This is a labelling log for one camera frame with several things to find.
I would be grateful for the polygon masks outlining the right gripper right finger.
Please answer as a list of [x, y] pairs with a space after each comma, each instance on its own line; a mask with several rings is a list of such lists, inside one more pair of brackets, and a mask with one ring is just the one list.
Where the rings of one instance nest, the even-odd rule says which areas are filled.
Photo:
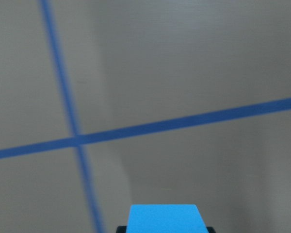
[[215, 230], [213, 227], [207, 227], [208, 233], [215, 233]]

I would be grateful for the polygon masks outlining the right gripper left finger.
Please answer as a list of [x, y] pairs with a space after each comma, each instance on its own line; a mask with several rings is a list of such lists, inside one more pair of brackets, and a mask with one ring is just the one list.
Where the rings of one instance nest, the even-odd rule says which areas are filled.
[[127, 226], [118, 226], [116, 228], [116, 233], [126, 233], [127, 232]]

